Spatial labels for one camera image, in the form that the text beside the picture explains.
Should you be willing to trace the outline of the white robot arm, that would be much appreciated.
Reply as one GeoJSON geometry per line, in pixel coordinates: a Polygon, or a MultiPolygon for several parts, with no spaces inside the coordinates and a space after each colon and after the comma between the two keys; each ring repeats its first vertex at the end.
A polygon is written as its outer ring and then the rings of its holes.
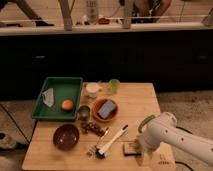
{"type": "Polygon", "coordinates": [[[163,142],[213,166],[213,140],[178,129],[177,119],[170,112],[146,117],[138,126],[137,140],[144,152],[156,151],[163,142]]]}

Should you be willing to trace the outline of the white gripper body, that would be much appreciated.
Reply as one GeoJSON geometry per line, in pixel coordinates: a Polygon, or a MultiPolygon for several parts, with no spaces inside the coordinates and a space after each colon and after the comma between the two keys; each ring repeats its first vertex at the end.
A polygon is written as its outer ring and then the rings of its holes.
{"type": "Polygon", "coordinates": [[[140,153],[139,156],[135,157],[138,166],[148,166],[153,158],[153,152],[146,151],[139,142],[136,143],[136,151],[140,153]]]}

